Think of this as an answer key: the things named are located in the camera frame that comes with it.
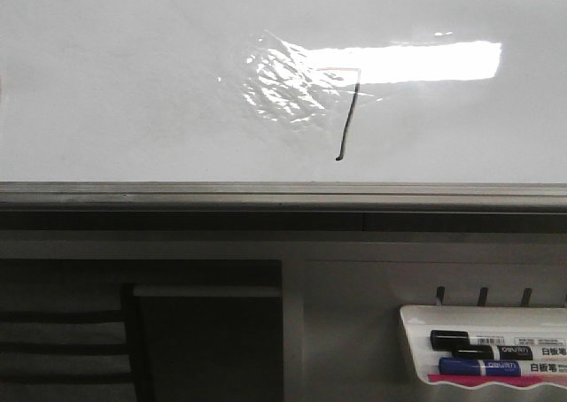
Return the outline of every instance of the white surface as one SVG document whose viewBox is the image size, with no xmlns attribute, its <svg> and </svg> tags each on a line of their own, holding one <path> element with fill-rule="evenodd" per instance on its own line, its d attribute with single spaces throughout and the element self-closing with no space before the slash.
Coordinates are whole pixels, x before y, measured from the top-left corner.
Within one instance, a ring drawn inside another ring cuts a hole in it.
<svg viewBox="0 0 567 402">
<path fill-rule="evenodd" d="M 426 383 L 428 374 L 439 374 L 439 358 L 451 356 L 450 352 L 432 349 L 433 329 L 467 331 L 470 336 L 502 336 L 506 344 L 514 344 L 515 337 L 567 337 L 565 309 L 406 305 L 400 309 L 400 316 L 415 373 Z"/>
<path fill-rule="evenodd" d="M 566 16 L 567 0 L 0 0 L 0 181 L 567 182 Z M 385 77 L 363 63 L 340 162 L 352 89 L 285 50 L 460 43 L 498 45 L 495 75 L 474 55 L 467 79 L 427 55 Z"/>
</svg>

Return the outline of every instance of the blue marker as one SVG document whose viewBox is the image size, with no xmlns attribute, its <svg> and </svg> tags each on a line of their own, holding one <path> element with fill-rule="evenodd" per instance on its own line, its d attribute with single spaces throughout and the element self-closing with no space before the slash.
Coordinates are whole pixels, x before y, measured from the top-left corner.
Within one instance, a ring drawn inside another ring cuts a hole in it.
<svg viewBox="0 0 567 402">
<path fill-rule="evenodd" d="M 567 362 L 441 358 L 439 372 L 447 375 L 567 375 Z"/>
</svg>

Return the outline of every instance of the whiteboard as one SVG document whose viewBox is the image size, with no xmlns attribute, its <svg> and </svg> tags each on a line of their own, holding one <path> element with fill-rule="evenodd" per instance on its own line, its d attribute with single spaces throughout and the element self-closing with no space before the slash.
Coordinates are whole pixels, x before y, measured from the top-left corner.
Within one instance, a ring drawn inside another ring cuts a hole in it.
<svg viewBox="0 0 567 402">
<path fill-rule="evenodd" d="M 567 0 L 0 0 L 0 181 L 567 182 L 565 17 Z"/>
</svg>

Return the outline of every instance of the white plastic tray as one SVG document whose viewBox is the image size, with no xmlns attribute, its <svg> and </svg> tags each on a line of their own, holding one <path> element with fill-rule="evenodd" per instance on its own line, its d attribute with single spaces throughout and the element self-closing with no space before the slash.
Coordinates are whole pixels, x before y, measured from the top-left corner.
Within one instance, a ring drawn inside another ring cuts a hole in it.
<svg viewBox="0 0 567 402">
<path fill-rule="evenodd" d="M 567 310 L 560 308 L 461 307 L 405 305 L 400 309 L 408 365 L 416 379 L 416 400 L 438 401 L 564 401 L 567 387 L 538 383 L 516 387 L 507 383 L 484 383 L 466 387 L 456 383 L 430 383 L 428 374 L 438 374 L 438 362 L 449 352 L 431 348 L 433 329 L 468 331 L 470 334 L 523 334 L 526 336 L 565 336 Z"/>
</svg>

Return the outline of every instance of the marker holder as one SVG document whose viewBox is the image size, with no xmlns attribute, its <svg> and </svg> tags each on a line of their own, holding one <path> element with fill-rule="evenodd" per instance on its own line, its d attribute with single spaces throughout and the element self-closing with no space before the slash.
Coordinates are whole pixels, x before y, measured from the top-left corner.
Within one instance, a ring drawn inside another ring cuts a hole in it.
<svg viewBox="0 0 567 402">
<path fill-rule="evenodd" d="M 536 383 L 516 387 L 508 383 L 483 383 L 468 387 L 457 383 L 431 383 L 430 374 L 438 374 L 441 357 L 450 352 L 436 352 L 431 347 L 433 329 L 467 331 L 471 336 L 562 336 L 567 344 L 567 309 L 529 307 L 476 307 L 447 305 L 404 305 L 400 309 L 404 354 L 420 401 L 564 401 L 567 386 Z"/>
</svg>

